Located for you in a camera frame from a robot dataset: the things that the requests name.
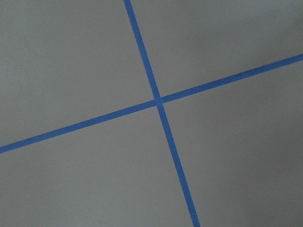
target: gray surface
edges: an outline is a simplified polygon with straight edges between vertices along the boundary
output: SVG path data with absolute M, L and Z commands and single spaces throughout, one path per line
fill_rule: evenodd
M 122 1 L 1 1 L 0 146 L 152 99 Z
M 133 0 L 162 96 L 303 53 L 302 0 Z
M 303 225 L 303 63 L 165 104 L 201 225 Z
M 303 53 L 301 0 L 132 3 L 162 95 Z M 123 1 L 1 1 L 0 31 L 0 146 L 152 99 Z M 303 225 L 302 71 L 165 104 L 203 227 Z M 156 108 L 0 154 L 0 226 L 192 226 Z
M 1 227 L 184 227 L 156 108 L 0 156 Z

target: gray background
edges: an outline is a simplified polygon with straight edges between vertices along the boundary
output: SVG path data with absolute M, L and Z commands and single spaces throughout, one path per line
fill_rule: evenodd
M 303 1 L 132 1 L 161 95 L 303 53 Z M 0 146 L 152 100 L 123 1 L 1 1 Z M 201 226 L 303 225 L 303 63 L 165 104 Z M 192 226 L 155 107 L 0 154 L 0 226 Z

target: blue painter's tape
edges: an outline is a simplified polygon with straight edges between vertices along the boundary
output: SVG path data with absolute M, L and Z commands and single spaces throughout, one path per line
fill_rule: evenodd
M 60 129 L 56 129 L 54 131 L 46 132 L 46 133 L 43 133 L 41 135 L 37 135 L 37 136 L 31 137 L 31 138 L 28 138 L 28 139 L 25 139 L 25 140 L 21 140 L 21 141 L 15 142 L 15 143 L 11 143 L 11 144 L 5 145 L 3 147 L 0 147 L 0 154 L 4 153 L 4 152 L 7 152 L 7 151 L 10 151 L 10 150 L 13 150 L 13 149 L 24 147 L 24 146 L 27 146 L 27 145 L 30 145 L 30 144 L 33 144 L 33 143 L 38 143 L 38 142 L 41 142 L 43 140 L 47 140 L 47 139 L 50 139 L 50 138 L 53 138 L 53 137 L 56 137 L 56 136 L 60 136 L 60 135 L 63 135 L 63 134 L 66 134 L 66 133 L 69 133 L 69 132 L 72 132 L 72 131 L 83 129 L 83 128 L 86 128 L 86 127 L 89 127 L 89 126 L 92 126 L 92 125 L 95 125 L 95 124 L 99 124 L 101 122 L 106 122 L 106 121 L 112 120 L 114 118 L 118 118 L 118 117 L 122 117 L 122 116 L 125 116 L 125 115 L 128 115 L 128 114 L 132 114 L 132 113 L 135 113 L 137 111 L 153 107 L 155 105 L 156 105 L 155 101 L 151 100 L 151 101 L 141 103 L 141 104 L 138 104 L 138 105 L 134 105 L 134 106 L 122 109 L 122 110 L 118 110 L 118 111 L 115 111 L 115 112 L 112 112 L 112 113 L 108 113 L 108 114 L 105 114 L 103 116 L 95 117 L 95 118 L 92 118 L 92 119 L 89 119 L 89 120 L 86 120 L 86 121 L 83 121 L 83 122 L 80 122 L 80 123 L 72 124 L 72 125 L 66 126 L 64 128 L 60 128 Z
M 187 208 L 189 210 L 189 214 L 191 216 L 194 227 L 200 227 L 200 223 L 199 223 L 199 219 L 198 219 L 198 216 L 196 213 L 194 202 L 192 200 L 192 197 L 191 197 L 191 194 L 189 191 L 189 187 L 188 187 L 188 184 L 187 184 L 187 181 L 185 178 L 185 174 L 184 174 L 184 171 L 182 168 L 182 164 L 181 164 L 181 161 L 180 161 L 180 158 L 178 155 L 176 144 L 175 144 L 175 141 L 174 141 L 174 138 L 173 138 L 170 126 L 169 126 L 169 121 L 167 119 L 167 116 L 166 116 L 166 113 L 165 113 L 165 110 L 163 107 L 163 103 L 162 103 L 162 100 L 161 100 L 161 97 L 159 94 L 157 83 L 156 83 L 155 77 L 152 72 L 152 67 L 151 67 L 150 61 L 148 59 L 148 55 L 147 55 L 147 52 L 146 52 L 146 49 L 144 46 L 144 42 L 143 42 L 143 38 L 140 33 L 139 26 L 137 24 L 137 20 L 136 20 L 135 14 L 134 14 L 133 7 L 131 5 L 130 0 L 124 0 L 124 3 L 125 3 L 126 11 L 127 11 L 131 26 L 134 31 L 134 36 L 136 38 L 137 45 L 138 45 L 138 48 L 140 51 L 140 55 L 141 55 L 141 58 L 142 58 L 142 61 L 143 61 L 144 67 L 145 67 L 146 75 L 147 75 L 147 78 L 149 80 L 149 83 L 150 83 L 150 86 L 152 89 L 152 94 L 153 94 L 153 97 L 155 99 L 155 102 L 156 102 L 156 105 L 158 108 L 162 126 L 164 129 L 165 136 L 166 136 L 166 139 L 167 139 L 167 142 L 169 145 L 169 149 L 170 149 L 170 152 L 171 152 L 174 164 L 175 164 L 175 168 L 176 168 L 176 171 L 177 171 L 177 174 L 179 177 L 179 181 L 180 181 L 180 184 L 182 187 L 184 198 L 187 203 Z
M 142 36 L 141 36 L 141 32 L 140 32 L 136 17 L 134 15 L 134 10 L 133 10 L 133 7 L 132 7 L 132 4 L 131 4 L 130 0 L 125 0 L 124 3 L 125 3 L 125 7 L 126 7 L 126 11 L 127 11 L 129 20 L 131 22 L 131 26 L 132 26 L 132 29 L 133 29 L 133 32 L 134 32 L 134 36 L 135 36 L 136 41 L 137 41 L 137 45 L 138 45 L 138 48 L 139 48 L 139 51 L 140 51 L 140 55 L 141 55 L 141 58 L 142 58 L 142 61 L 143 61 L 143 65 L 144 65 L 144 68 L 145 68 L 145 71 L 146 71 L 146 75 L 147 75 L 148 81 L 149 81 L 151 89 L 152 89 L 152 94 L 153 94 L 154 99 L 157 103 L 157 102 L 160 101 L 160 94 L 159 94 L 157 83 L 156 83 L 155 77 L 153 75 L 152 67 L 151 67 L 150 61 L 148 59 L 148 55 L 147 55 L 145 46 L 144 46 L 144 42 L 143 42 L 143 39 L 142 39 Z
M 290 65 L 290 64 L 293 64 L 293 63 L 296 63 L 299 61 L 303 61 L 303 54 L 300 54 L 300 55 L 297 55 L 297 56 L 294 56 L 291 58 L 286 58 L 286 59 L 283 59 L 280 61 L 276 61 L 276 62 L 268 64 L 268 65 L 263 65 L 261 67 L 257 67 L 257 68 L 254 68 L 254 69 L 251 69 L 251 70 L 248 70 L 245 72 L 241 72 L 241 73 L 229 76 L 229 77 L 218 79 L 218 80 L 206 83 L 206 84 L 199 85 L 197 87 L 189 88 L 184 91 L 179 91 L 179 92 L 176 92 L 176 93 L 168 95 L 168 96 L 164 96 L 162 98 L 162 102 L 167 103 L 167 102 L 179 99 L 179 98 L 183 98 L 183 97 L 190 96 L 190 95 L 193 95 L 193 94 L 196 94 L 196 93 L 199 93 L 202 91 L 206 91 L 206 90 L 209 90 L 209 89 L 212 89 L 215 87 L 229 84 L 229 83 L 235 82 L 240 79 L 245 79 L 247 77 L 252 77 L 252 76 L 258 75 L 263 72 L 281 68 L 283 66 Z

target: blue line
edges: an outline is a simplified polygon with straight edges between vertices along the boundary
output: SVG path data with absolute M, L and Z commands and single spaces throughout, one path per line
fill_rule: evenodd
M 187 208 L 189 210 L 189 214 L 191 216 L 194 227 L 200 227 L 200 223 L 199 223 L 199 219 L 198 219 L 198 216 L 196 213 L 194 202 L 192 200 L 192 197 L 191 197 L 191 194 L 190 194 L 190 191 L 188 188 L 185 174 L 184 174 L 184 171 L 183 171 L 183 168 L 181 165 L 180 157 L 178 155 L 176 144 L 175 144 L 175 141 L 174 141 L 174 138 L 173 138 L 170 126 L 169 126 L 169 121 L 167 119 L 167 116 L 166 116 L 166 113 L 165 113 L 165 110 L 163 107 L 163 102 L 162 102 L 162 99 L 159 94 L 157 83 L 156 83 L 155 77 L 152 72 L 152 67 L 151 67 L 150 61 L 148 59 L 148 55 L 147 55 L 147 52 L 146 52 L 146 49 L 144 46 L 144 42 L 143 42 L 143 38 L 140 33 L 140 29 L 137 24 L 137 20 L 136 20 L 135 14 L 134 14 L 133 7 L 131 5 L 130 0 L 124 0 L 124 3 L 125 3 L 125 7 L 126 7 L 126 11 L 127 11 L 130 23 L 131 23 L 133 31 L 134 31 L 134 36 L 136 38 L 137 45 L 138 45 L 138 48 L 140 51 L 140 55 L 141 55 L 141 58 L 142 58 L 142 61 L 143 61 L 144 67 L 145 67 L 146 75 L 147 75 L 147 78 L 149 80 L 149 83 L 150 83 L 150 86 L 152 89 L 152 94 L 154 96 L 154 99 L 155 99 L 155 102 L 156 102 L 156 105 L 158 108 L 162 126 L 163 126 L 163 129 L 165 132 L 165 136 L 166 136 L 166 139 L 167 139 L 167 142 L 169 145 L 169 149 L 170 149 L 174 164 L 175 164 L 175 168 L 176 168 L 176 171 L 177 171 L 177 174 L 179 177 L 182 191 L 183 191 L 186 203 L 187 203 Z
M 10 151 L 10 150 L 13 150 L 13 149 L 24 147 L 24 146 L 27 146 L 27 145 L 30 145 L 30 144 L 33 144 L 33 143 L 38 143 L 38 142 L 41 142 L 43 140 L 47 140 L 47 139 L 50 139 L 50 138 L 53 138 L 53 137 L 56 137 L 56 136 L 60 136 L 60 135 L 63 135 L 63 134 L 66 134 L 66 133 L 69 133 L 69 132 L 72 132 L 72 131 L 83 129 L 83 128 L 86 128 L 86 127 L 89 127 L 89 126 L 92 126 L 92 125 L 95 125 L 95 124 L 99 124 L 101 122 L 106 122 L 106 121 L 112 120 L 114 118 L 118 118 L 118 117 L 122 117 L 122 116 L 125 116 L 125 115 L 128 115 L 128 114 L 132 114 L 132 113 L 135 113 L 137 111 L 153 107 L 155 105 L 156 105 L 155 101 L 151 100 L 151 101 L 141 103 L 141 104 L 138 104 L 138 105 L 134 105 L 134 106 L 122 109 L 122 110 L 118 110 L 118 111 L 115 111 L 115 112 L 112 112 L 112 113 L 108 113 L 108 114 L 105 114 L 103 116 L 95 117 L 95 118 L 92 118 L 92 119 L 89 119 L 89 120 L 86 120 L 86 121 L 83 121 L 83 122 L 72 124 L 72 125 L 66 126 L 64 128 L 60 128 L 60 129 L 56 129 L 54 131 L 46 132 L 46 133 L 43 133 L 41 135 L 37 135 L 37 136 L 31 137 L 31 138 L 28 138 L 28 139 L 25 139 L 25 140 L 21 140 L 21 141 L 15 142 L 15 143 L 11 143 L 11 144 L 5 145 L 3 147 L 0 147 L 0 154 L 4 153 L 4 152 L 7 152 L 7 151 Z
M 276 61 L 274 63 L 264 65 L 261 67 L 257 67 L 257 68 L 254 68 L 254 69 L 251 69 L 251 70 L 248 70 L 245 72 L 241 72 L 241 73 L 229 76 L 229 77 L 218 79 L 218 80 L 206 83 L 206 84 L 199 85 L 197 87 L 189 88 L 184 91 L 179 91 L 179 92 L 176 92 L 176 93 L 168 95 L 168 96 L 164 96 L 162 98 L 162 102 L 167 103 L 167 102 L 179 99 L 179 98 L 183 98 L 183 97 L 190 96 L 190 95 L 193 95 L 193 94 L 196 94 L 196 93 L 199 93 L 202 91 L 206 91 L 206 90 L 209 90 L 209 89 L 212 89 L 215 87 L 229 84 L 229 83 L 235 82 L 240 79 L 245 79 L 247 77 L 252 77 L 252 76 L 258 75 L 263 72 L 281 68 L 283 66 L 290 65 L 290 64 L 293 64 L 293 63 L 296 63 L 299 61 L 303 61 L 303 54 L 300 54 L 300 55 L 297 55 L 297 56 L 294 56 L 291 58 L 286 58 L 286 59 L 283 59 L 280 61 Z

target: blue tape strip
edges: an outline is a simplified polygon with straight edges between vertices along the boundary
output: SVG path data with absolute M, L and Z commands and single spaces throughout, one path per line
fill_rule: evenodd
M 138 105 L 134 105 L 134 106 L 122 109 L 122 110 L 118 110 L 118 111 L 115 111 L 115 112 L 112 112 L 112 113 L 108 113 L 108 114 L 105 114 L 103 116 L 95 117 L 95 118 L 92 118 L 92 119 L 89 119 L 89 120 L 86 120 L 86 121 L 83 121 L 83 122 L 80 122 L 80 123 L 72 124 L 72 125 L 66 126 L 64 128 L 60 128 L 60 129 L 56 129 L 54 131 L 46 132 L 46 133 L 43 133 L 41 135 L 37 135 L 37 136 L 31 137 L 31 138 L 28 138 L 28 139 L 25 139 L 25 140 L 21 140 L 21 141 L 15 142 L 15 143 L 11 143 L 11 144 L 8 144 L 6 146 L 0 147 L 0 154 L 4 153 L 4 152 L 7 152 L 7 151 L 10 151 L 10 150 L 13 150 L 13 149 L 24 147 L 24 146 L 27 146 L 27 145 L 30 145 L 30 144 L 33 144 L 33 143 L 41 142 L 43 140 L 47 140 L 47 139 L 50 139 L 50 138 L 53 138 L 53 137 L 56 137 L 56 136 L 60 136 L 60 135 L 63 135 L 63 134 L 66 134 L 66 133 L 69 133 L 69 132 L 72 132 L 72 131 L 83 129 L 83 128 L 86 128 L 86 127 L 89 127 L 89 126 L 92 126 L 92 125 L 95 125 L 95 124 L 99 124 L 101 122 L 106 122 L 106 121 L 112 120 L 114 118 L 118 118 L 118 117 L 122 117 L 122 116 L 125 116 L 125 115 L 128 115 L 128 114 L 132 114 L 132 113 L 135 113 L 137 111 L 153 107 L 155 105 L 156 105 L 155 101 L 151 100 L 151 101 L 141 103 L 141 104 L 138 104 Z
M 193 87 L 193 88 L 190 88 L 190 89 L 187 89 L 184 91 L 179 91 L 179 92 L 176 92 L 176 93 L 168 95 L 168 96 L 164 96 L 162 98 L 162 102 L 167 103 L 167 102 L 179 99 L 179 98 L 183 98 L 183 97 L 190 96 L 190 95 L 193 95 L 193 94 L 196 94 L 196 93 L 199 93 L 202 91 L 206 91 L 206 90 L 209 90 L 209 89 L 212 89 L 215 87 L 229 84 L 229 83 L 235 82 L 240 79 L 245 79 L 247 77 L 252 77 L 252 76 L 258 75 L 263 72 L 281 68 L 283 66 L 290 65 L 290 64 L 293 64 L 293 63 L 296 63 L 299 61 L 303 61 L 303 54 L 300 54 L 300 55 L 297 55 L 297 56 L 294 56 L 291 58 L 286 58 L 286 59 L 283 59 L 280 61 L 276 61 L 274 63 L 264 65 L 261 67 L 257 67 L 252 70 L 241 72 L 241 73 L 229 76 L 229 77 L 218 79 L 218 80 L 215 80 L 215 81 L 212 81 L 212 82 L 209 82 L 206 84 L 202 84 L 197 87 Z
M 167 142 L 169 144 L 169 149 L 170 149 L 170 152 L 171 152 L 174 164 L 175 164 L 175 168 L 176 168 L 176 171 L 177 171 L 177 174 L 179 177 L 179 181 L 180 181 L 180 184 L 182 187 L 182 191 L 183 191 L 186 203 L 187 203 L 187 207 L 188 207 L 193 225 L 194 225 L 194 227 L 200 227 L 200 223 L 199 223 L 199 219 L 198 219 L 198 216 L 196 213 L 194 202 L 192 200 L 192 197 L 191 197 L 191 194 L 190 194 L 190 191 L 188 188 L 188 184 L 187 184 L 185 174 L 184 174 L 184 171 L 183 171 L 183 168 L 181 165 L 181 161 L 180 161 L 180 158 L 178 155 L 176 144 L 175 144 L 174 138 L 172 136 L 172 132 L 171 132 L 171 129 L 169 126 L 169 121 L 167 119 L 167 116 L 166 116 L 166 113 L 165 113 L 165 110 L 163 107 L 163 103 L 162 103 L 162 100 L 161 100 L 161 97 L 159 94 L 159 90 L 157 87 L 155 77 L 152 72 L 152 67 L 151 67 L 150 61 L 148 59 L 148 55 L 147 55 L 147 52 L 146 52 L 146 49 L 144 46 L 144 42 L 143 42 L 143 39 L 142 39 L 142 36 L 140 33 L 140 29 L 139 29 L 139 26 L 138 26 L 138 23 L 137 23 L 135 14 L 134 14 L 133 7 L 131 5 L 130 0 L 124 0 L 124 3 L 125 3 L 126 11 L 127 11 L 131 26 L 134 31 L 134 36 L 136 38 L 137 45 L 138 45 L 138 48 L 140 51 L 140 55 L 141 55 L 141 58 L 142 58 L 142 61 L 143 61 L 144 67 L 145 67 L 146 75 L 147 75 L 147 78 L 149 80 L 149 83 L 150 83 L 150 86 L 152 89 L 152 94 L 154 96 L 154 99 L 155 99 L 155 102 L 156 102 L 156 105 L 158 108 L 162 126 L 163 126 L 163 129 L 165 132 Z

